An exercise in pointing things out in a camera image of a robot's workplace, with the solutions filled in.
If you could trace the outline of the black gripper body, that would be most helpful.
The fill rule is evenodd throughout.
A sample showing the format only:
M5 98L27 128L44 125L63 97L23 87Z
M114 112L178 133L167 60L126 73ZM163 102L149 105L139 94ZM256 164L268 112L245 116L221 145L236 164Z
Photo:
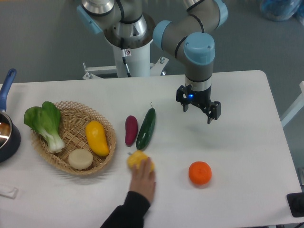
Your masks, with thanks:
M211 87L204 91L194 91L192 90L191 85L186 86L188 89L188 99L190 101L190 104L198 107L202 110L203 113L207 115L207 109L209 108L211 99Z

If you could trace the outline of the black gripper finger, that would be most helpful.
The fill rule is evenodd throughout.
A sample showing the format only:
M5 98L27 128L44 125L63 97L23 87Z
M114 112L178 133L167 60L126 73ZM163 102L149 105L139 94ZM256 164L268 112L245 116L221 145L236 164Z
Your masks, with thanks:
M176 91L176 101L183 106L183 111L188 110L190 101L188 99L188 89L185 86L180 86Z
M214 101L210 102L209 108L207 109L207 124L210 124L213 120L218 120L221 115L221 102Z

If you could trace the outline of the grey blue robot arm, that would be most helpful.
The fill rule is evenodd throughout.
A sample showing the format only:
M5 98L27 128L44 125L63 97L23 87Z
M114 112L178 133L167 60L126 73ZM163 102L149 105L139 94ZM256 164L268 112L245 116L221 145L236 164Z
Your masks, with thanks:
M220 0L186 0L184 5L187 16L179 23L155 23L140 0L83 0L76 10L82 22L93 33L103 33L112 46L119 77L150 76L150 44L154 43L186 68L177 102L184 110L193 105L208 121L216 120L221 104L210 99L215 58L210 33L226 21L228 9Z

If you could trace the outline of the black sleeved forearm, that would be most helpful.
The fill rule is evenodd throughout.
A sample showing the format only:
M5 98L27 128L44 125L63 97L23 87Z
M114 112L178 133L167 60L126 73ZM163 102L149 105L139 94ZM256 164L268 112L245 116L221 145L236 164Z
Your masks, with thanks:
M102 228L143 228L150 202L140 193L128 191L124 204L115 208Z

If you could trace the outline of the person's hand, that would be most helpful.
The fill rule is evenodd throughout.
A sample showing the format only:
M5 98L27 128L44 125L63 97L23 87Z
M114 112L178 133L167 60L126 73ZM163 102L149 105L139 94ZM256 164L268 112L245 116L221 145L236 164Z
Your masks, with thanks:
M146 160L141 160L139 168L135 165L132 168L132 178L129 191L139 193L152 204L156 189L156 175L151 171L152 161L148 157Z

